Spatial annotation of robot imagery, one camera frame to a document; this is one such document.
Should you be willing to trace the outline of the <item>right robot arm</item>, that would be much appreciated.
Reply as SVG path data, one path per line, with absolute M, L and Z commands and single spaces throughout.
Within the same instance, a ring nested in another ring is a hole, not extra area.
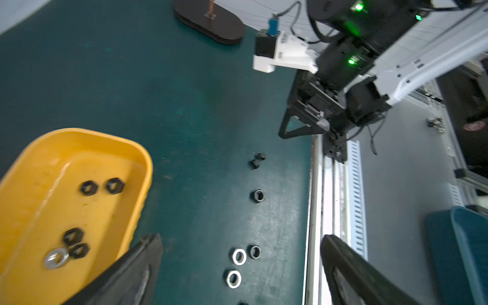
M 312 1 L 325 48 L 299 68 L 279 136 L 322 135 L 324 154 L 343 160 L 346 143 L 429 80 L 487 50 L 487 2 Z

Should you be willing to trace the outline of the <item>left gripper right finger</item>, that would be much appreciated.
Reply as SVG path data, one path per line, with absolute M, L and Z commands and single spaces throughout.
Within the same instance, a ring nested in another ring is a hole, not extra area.
M 418 304 L 336 235 L 325 235 L 320 255 L 333 304 Z

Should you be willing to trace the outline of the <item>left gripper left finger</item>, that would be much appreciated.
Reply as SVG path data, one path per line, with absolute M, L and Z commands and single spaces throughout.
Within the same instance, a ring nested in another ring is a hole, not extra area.
M 141 238 L 65 304 L 151 304 L 163 247 L 159 234 Z

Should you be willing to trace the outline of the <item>yellow plastic storage box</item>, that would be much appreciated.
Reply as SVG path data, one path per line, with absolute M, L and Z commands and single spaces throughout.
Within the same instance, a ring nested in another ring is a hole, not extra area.
M 153 177 L 153 163 L 140 144 L 81 128 L 49 132 L 31 142 L 1 180 L 1 303 L 62 304 L 125 254 Z M 120 194 L 105 183 L 118 177 Z M 80 185 L 93 180 L 96 194 Z M 90 251 L 58 269 L 45 256 L 81 228 Z

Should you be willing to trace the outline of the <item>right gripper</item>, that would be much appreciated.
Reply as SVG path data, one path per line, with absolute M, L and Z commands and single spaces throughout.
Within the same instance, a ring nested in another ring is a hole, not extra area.
M 282 139 L 322 135 L 323 154 L 334 161 L 345 162 L 348 159 L 346 135 L 331 127 L 332 119 L 344 111 L 345 104 L 328 92 L 315 75 L 298 70 L 278 135 Z

